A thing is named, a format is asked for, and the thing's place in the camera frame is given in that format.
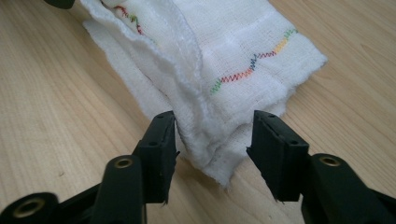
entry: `wooden table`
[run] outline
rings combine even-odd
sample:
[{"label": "wooden table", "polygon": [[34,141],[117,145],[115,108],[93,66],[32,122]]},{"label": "wooden table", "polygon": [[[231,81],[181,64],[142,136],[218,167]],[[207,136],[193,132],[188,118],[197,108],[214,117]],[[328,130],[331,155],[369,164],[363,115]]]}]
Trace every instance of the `wooden table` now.
[{"label": "wooden table", "polygon": [[[283,119],[310,153],[339,156],[368,187],[396,197],[396,2],[273,0],[329,62],[288,102]],[[98,183],[149,125],[81,23],[44,1],[0,1],[0,209],[33,192],[61,201]],[[276,203],[250,160],[228,190],[177,161],[166,206],[148,223],[303,223]]]}]

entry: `wood grain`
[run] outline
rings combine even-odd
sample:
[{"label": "wood grain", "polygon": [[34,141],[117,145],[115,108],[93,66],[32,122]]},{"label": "wood grain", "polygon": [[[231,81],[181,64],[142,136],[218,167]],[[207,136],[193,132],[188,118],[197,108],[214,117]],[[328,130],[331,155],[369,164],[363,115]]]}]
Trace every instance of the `wood grain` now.
[{"label": "wood grain", "polygon": [[[328,56],[288,102],[284,120],[311,153],[339,156],[370,187],[396,197],[396,2],[277,0]],[[81,23],[90,15],[44,1],[0,1],[0,210],[20,197],[61,201],[98,183],[149,125]],[[166,206],[149,223],[304,223],[276,203],[251,161],[230,189],[177,161]]]}]

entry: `white towel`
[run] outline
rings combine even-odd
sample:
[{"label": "white towel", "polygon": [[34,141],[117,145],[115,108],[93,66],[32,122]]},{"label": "white towel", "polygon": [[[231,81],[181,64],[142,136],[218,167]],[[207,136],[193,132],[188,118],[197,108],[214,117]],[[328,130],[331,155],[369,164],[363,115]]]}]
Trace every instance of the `white towel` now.
[{"label": "white towel", "polygon": [[142,111],[174,110],[182,156],[224,187],[247,155],[253,111],[283,114],[327,60],[266,0],[81,2]]}]

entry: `towel fold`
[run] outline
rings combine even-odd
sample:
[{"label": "towel fold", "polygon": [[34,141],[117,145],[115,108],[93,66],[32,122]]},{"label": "towel fold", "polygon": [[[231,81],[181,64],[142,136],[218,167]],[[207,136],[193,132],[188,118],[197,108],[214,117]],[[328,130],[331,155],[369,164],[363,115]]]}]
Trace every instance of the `towel fold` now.
[{"label": "towel fold", "polygon": [[227,186],[253,111],[285,112],[325,62],[265,0],[82,0],[95,43],[149,118],[174,110],[182,156]]}]

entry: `light wood tabletop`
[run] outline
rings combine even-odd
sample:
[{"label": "light wood tabletop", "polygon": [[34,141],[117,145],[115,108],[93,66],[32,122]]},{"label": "light wood tabletop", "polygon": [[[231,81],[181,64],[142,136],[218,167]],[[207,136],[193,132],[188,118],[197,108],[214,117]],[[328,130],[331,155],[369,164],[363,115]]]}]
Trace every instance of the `light wood tabletop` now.
[{"label": "light wood tabletop", "polygon": [[[283,120],[364,183],[396,197],[396,1],[273,0],[329,61],[297,89]],[[77,2],[0,1],[0,210],[49,191],[64,201],[130,154],[150,120],[82,26]],[[304,223],[277,203],[250,160],[229,189],[177,159],[169,204],[148,223]]]}]

